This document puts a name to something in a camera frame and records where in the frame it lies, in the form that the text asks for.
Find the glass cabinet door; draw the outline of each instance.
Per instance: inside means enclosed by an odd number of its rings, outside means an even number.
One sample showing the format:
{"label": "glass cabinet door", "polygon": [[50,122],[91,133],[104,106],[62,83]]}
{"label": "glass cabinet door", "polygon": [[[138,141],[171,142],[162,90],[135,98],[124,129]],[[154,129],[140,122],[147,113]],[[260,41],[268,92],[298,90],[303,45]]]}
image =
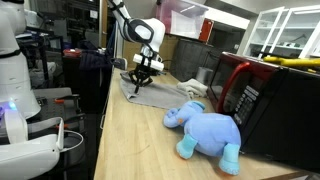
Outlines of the glass cabinet door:
{"label": "glass cabinet door", "polygon": [[318,36],[315,29],[320,21],[320,6],[291,8],[284,14],[287,14],[284,21],[275,27],[278,33],[270,38],[272,47],[269,52],[304,58]]}
{"label": "glass cabinet door", "polygon": [[259,14],[257,22],[249,37],[249,41],[244,50],[244,56],[261,58],[261,52],[268,52],[272,43],[270,39],[278,25],[284,7],[263,11]]}

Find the wooden table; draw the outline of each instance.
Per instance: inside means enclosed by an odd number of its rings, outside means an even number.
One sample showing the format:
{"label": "wooden table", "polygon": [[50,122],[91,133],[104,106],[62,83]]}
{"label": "wooden table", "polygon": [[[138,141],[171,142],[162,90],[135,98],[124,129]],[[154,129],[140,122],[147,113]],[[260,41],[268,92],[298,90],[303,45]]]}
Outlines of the wooden table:
{"label": "wooden table", "polygon": [[[183,128],[168,129],[162,119],[166,110],[130,103],[120,89],[120,70],[115,69],[95,179],[107,180],[188,180],[263,179],[297,170],[261,157],[240,155],[240,174],[228,176],[218,168],[219,158],[195,152],[184,160],[175,151]],[[153,77],[154,82],[177,84],[170,74]],[[205,112],[213,112],[208,99]]]}

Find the blue stuffed elephant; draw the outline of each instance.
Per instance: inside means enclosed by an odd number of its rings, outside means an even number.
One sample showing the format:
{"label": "blue stuffed elephant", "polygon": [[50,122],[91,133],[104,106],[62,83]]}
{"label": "blue stuffed elephant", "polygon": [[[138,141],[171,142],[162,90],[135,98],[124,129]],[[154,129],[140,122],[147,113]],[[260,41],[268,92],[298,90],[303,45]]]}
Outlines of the blue stuffed elephant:
{"label": "blue stuffed elephant", "polygon": [[195,149],[208,156],[221,157],[220,169],[238,175],[241,138],[237,125],[230,116],[203,113],[204,109],[201,102],[189,101],[181,108],[173,108],[166,113],[166,127],[184,127],[185,135],[176,145],[178,153],[188,159]]}

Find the elephant leg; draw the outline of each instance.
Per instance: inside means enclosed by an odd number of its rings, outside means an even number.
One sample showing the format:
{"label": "elephant leg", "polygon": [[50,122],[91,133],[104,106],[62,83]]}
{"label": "elephant leg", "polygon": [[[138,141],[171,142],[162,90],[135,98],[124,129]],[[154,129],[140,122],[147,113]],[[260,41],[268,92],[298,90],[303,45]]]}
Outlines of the elephant leg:
{"label": "elephant leg", "polygon": [[177,144],[176,148],[180,156],[184,159],[189,159],[196,147],[198,141],[191,137],[190,134],[185,134],[183,139]]}
{"label": "elephant leg", "polygon": [[223,156],[219,162],[222,171],[232,175],[239,174],[239,149],[239,145],[230,143],[224,147]]}

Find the black microwave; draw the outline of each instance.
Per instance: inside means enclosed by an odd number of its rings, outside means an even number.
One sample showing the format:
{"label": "black microwave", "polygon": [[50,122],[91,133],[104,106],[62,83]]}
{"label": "black microwave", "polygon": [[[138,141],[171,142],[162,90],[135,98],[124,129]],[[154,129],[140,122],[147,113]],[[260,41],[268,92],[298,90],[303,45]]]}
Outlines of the black microwave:
{"label": "black microwave", "polygon": [[243,153],[320,171],[320,75],[225,52],[213,70],[208,97]]}

